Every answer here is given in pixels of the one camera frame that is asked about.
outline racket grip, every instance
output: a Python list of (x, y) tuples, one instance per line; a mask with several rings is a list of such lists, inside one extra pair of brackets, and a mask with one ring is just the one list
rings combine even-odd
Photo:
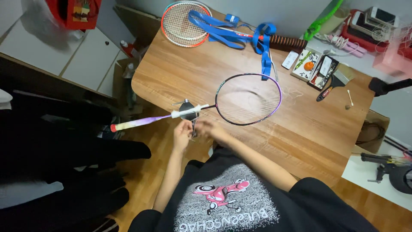
[(283, 36), (270, 36), (270, 43), (294, 47), (294, 48), (305, 48), (308, 44), (307, 40), (300, 40), (295, 38), (283, 37)]

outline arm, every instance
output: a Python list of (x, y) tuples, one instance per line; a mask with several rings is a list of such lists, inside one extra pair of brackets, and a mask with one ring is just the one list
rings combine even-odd
[(173, 150), (162, 183), (154, 200), (153, 209), (163, 212), (180, 180), (183, 152), (192, 134), (192, 122), (183, 120), (173, 132)]
[(201, 136), (209, 136), (233, 150), (256, 173), (274, 186), (289, 191), (297, 180), (285, 169), (246, 146), (224, 131), (217, 123), (198, 120), (196, 130)]

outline paintbrush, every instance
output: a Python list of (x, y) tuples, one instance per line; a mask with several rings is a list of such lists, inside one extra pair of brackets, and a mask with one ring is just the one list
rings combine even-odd
[(353, 74), (352, 69), (344, 64), (339, 64), (336, 68), (336, 71), (332, 75), (330, 86), (325, 88), (325, 90), (319, 94), (316, 101), (320, 102), (325, 99), (325, 97), (332, 91), (333, 88), (345, 87), (346, 84), (353, 78), (355, 78), (355, 75)]

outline white smartphone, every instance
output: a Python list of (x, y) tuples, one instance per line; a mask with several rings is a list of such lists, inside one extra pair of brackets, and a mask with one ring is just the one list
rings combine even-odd
[(365, 23), (365, 14), (363, 12), (357, 11), (353, 15), (352, 20), (349, 25), (358, 31), (361, 31), (365, 34), (372, 36), (372, 32), (375, 29), (374, 26)]
[(394, 28), (399, 27), (399, 17), (381, 10), (377, 7), (372, 7), (369, 10), (370, 18), (380, 23), (386, 23), (392, 25)]

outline white grip tape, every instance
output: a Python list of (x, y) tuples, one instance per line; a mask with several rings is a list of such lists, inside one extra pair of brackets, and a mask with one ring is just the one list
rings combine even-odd
[(202, 108), (204, 108), (204, 107), (208, 107), (209, 105), (208, 104), (206, 104), (206, 105), (203, 105), (203, 106), (201, 106), (201, 105), (197, 105), (196, 107), (194, 107), (194, 108), (191, 108), (191, 109), (188, 109), (188, 110), (184, 110), (184, 111), (176, 111), (176, 110), (173, 110), (173, 112), (171, 113), (171, 115), (172, 115), (172, 118), (179, 118), (180, 116), (182, 116), (182, 115), (185, 115), (185, 114), (191, 114), (191, 113), (199, 113), (200, 112), (200, 109), (202, 109)]

